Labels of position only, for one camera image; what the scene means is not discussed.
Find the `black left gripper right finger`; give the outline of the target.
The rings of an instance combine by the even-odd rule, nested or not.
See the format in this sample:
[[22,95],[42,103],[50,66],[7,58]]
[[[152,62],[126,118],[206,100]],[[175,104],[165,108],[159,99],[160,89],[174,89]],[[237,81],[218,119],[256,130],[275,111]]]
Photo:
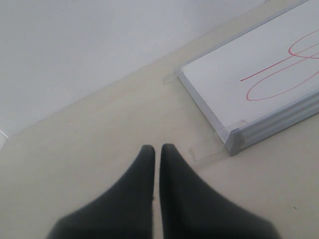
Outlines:
[[165,239],[278,239],[273,224],[203,181],[174,144],[161,148],[159,197]]

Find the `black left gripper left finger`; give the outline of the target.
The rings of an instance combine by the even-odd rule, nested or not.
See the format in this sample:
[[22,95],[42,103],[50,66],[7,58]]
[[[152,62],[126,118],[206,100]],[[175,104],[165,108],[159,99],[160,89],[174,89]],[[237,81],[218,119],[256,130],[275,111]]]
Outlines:
[[141,147],[123,176],[100,197],[57,221],[49,239],[151,239],[155,150]]

